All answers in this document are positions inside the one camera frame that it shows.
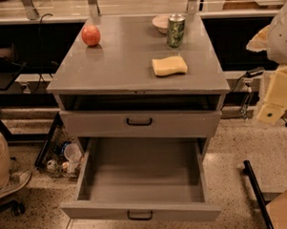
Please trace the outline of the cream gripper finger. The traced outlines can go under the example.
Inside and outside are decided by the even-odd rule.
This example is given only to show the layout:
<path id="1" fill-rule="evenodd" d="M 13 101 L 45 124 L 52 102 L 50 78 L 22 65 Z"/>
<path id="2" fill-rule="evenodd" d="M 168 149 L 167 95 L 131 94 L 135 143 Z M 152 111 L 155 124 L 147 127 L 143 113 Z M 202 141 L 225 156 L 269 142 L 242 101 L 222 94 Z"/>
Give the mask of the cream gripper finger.
<path id="1" fill-rule="evenodd" d="M 270 76 L 267 93 L 257 112 L 260 123 L 274 125 L 287 110 L 287 65 L 279 65 Z"/>

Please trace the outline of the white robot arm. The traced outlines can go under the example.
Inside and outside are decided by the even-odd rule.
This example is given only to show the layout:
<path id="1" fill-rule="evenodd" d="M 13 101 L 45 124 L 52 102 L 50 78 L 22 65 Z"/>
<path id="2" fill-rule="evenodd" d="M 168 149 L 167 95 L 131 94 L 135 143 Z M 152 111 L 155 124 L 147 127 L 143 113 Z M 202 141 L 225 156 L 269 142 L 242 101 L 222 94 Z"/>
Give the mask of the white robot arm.
<path id="1" fill-rule="evenodd" d="M 274 125 L 287 110 L 287 2 L 246 47 L 252 52 L 266 51 L 268 59 L 277 63 L 256 114 L 259 122 Z"/>

